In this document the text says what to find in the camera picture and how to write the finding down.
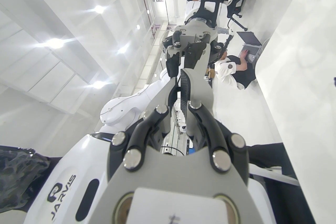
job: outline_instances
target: black fabric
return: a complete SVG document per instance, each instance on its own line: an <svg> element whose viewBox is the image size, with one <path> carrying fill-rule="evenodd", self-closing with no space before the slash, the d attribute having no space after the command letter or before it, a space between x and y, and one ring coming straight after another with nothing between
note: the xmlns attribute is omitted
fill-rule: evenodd
<svg viewBox="0 0 336 224"><path fill-rule="evenodd" d="M240 65L240 58L236 56L228 56L230 61ZM255 71L251 63L247 63L247 69L245 71L236 71L232 74L236 82L242 84L245 88L251 83L252 80L255 80Z"/></svg>

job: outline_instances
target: recessed light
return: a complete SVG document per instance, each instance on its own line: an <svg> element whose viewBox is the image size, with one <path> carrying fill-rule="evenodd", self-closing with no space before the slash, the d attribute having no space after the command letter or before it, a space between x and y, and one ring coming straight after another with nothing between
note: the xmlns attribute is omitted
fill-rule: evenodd
<svg viewBox="0 0 336 224"><path fill-rule="evenodd" d="M92 86L96 89L101 89L104 85L106 85L105 82L97 80Z"/></svg>
<svg viewBox="0 0 336 224"><path fill-rule="evenodd" d="M104 8L102 6L96 6L94 8L94 10L97 12L97 13L103 13L104 12Z"/></svg>
<svg viewBox="0 0 336 224"><path fill-rule="evenodd" d="M50 39L50 40L47 41L47 45L50 48L59 49L59 48L63 47L64 41L62 39L53 38L53 39Z"/></svg>
<svg viewBox="0 0 336 224"><path fill-rule="evenodd" d="M118 53L119 54L124 54L128 48L128 45L123 46L122 48L119 49Z"/></svg>

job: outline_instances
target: laptop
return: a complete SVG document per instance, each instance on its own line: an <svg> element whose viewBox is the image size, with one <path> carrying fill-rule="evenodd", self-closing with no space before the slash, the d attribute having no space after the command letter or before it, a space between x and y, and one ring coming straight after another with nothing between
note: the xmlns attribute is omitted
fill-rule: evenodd
<svg viewBox="0 0 336 224"><path fill-rule="evenodd" d="M262 44L255 37L253 32L237 32L241 39L245 42L240 52L248 50L246 61L251 63L253 68L261 55Z"/></svg>

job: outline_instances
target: metal screw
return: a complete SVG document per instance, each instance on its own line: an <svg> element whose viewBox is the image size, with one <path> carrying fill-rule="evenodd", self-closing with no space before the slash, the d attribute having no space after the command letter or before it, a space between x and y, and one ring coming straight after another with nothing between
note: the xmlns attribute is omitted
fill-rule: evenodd
<svg viewBox="0 0 336 224"><path fill-rule="evenodd" d="M138 149L128 150L124 156L124 167L128 170L136 168L141 161L141 153Z"/></svg>
<svg viewBox="0 0 336 224"><path fill-rule="evenodd" d="M148 111L143 111L141 114L140 114L140 118L143 118L143 119L147 119L148 116L149 116L149 112Z"/></svg>
<svg viewBox="0 0 336 224"><path fill-rule="evenodd" d="M197 101L194 101L194 100L190 101L189 105L194 110L198 110L202 106L200 102L198 103Z"/></svg>
<svg viewBox="0 0 336 224"><path fill-rule="evenodd" d="M124 132L116 133L112 137L112 145L113 146L119 146L120 144L122 144L124 142L125 138L126 138L126 135L125 135Z"/></svg>
<svg viewBox="0 0 336 224"><path fill-rule="evenodd" d="M234 144L234 146L236 146L237 148L245 147L245 140L241 135L233 134L231 136L231 140L232 140L232 143Z"/></svg>
<svg viewBox="0 0 336 224"><path fill-rule="evenodd" d="M231 158L227 152L217 150L212 153L212 160L215 166L222 171L228 171L231 167Z"/></svg>
<svg viewBox="0 0 336 224"><path fill-rule="evenodd" d="M168 110L168 107L166 105L157 105L156 106L156 111L159 113L159 114L164 114L166 113Z"/></svg>

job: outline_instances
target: chair leg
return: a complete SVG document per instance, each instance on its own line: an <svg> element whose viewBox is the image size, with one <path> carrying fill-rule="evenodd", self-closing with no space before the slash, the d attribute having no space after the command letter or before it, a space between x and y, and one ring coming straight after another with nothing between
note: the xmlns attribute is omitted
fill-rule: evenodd
<svg viewBox="0 0 336 224"><path fill-rule="evenodd" d="M237 20L235 20L233 17L230 18L232 21L234 21L238 26L240 26L244 31L247 31L247 28L244 27L241 23L239 23Z"/></svg>

